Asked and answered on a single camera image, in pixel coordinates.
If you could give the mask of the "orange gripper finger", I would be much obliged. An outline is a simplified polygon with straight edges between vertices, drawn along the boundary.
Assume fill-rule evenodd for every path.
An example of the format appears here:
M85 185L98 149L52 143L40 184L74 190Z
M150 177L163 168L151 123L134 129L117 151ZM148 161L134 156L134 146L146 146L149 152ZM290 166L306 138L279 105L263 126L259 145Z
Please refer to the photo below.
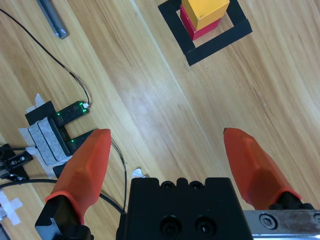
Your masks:
M225 128L229 166L241 197L255 210L313 210L302 203L275 161L256 139L238 128Z
M67 161L35 222L41 239L94 239L84 216L99 199L111 144L111 131L96 129Z

